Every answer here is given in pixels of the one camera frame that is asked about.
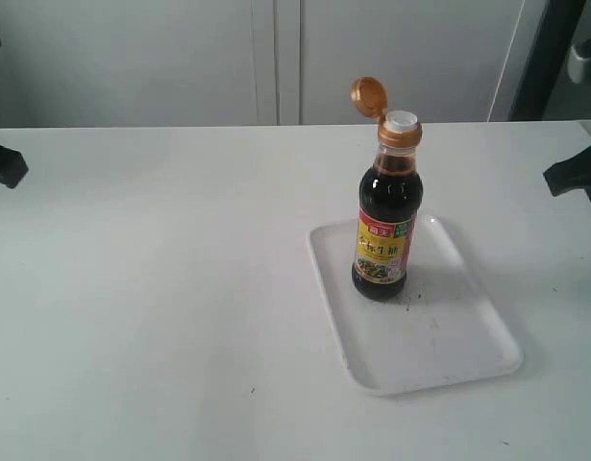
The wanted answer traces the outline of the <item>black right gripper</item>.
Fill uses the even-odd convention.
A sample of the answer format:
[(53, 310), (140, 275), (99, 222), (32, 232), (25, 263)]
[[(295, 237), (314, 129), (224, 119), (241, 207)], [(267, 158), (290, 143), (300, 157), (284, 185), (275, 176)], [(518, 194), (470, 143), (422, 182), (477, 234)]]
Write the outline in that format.
[[(573, 84), (591, 88), (591, 37), (571, 46), (567, 73)], [(553, 164), (543, 177), (554, 197), (581, 189), (591, 203), (591, 145), (572, 158)]]

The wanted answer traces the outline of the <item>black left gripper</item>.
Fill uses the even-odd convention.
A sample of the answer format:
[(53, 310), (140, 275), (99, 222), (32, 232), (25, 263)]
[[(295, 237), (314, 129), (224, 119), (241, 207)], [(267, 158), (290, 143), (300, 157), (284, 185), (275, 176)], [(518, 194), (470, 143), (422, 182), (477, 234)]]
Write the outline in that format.
[(0, 144), (0, 183), (8, 189), (15, 189), (28, 172), (29, 167), (22, 154)]

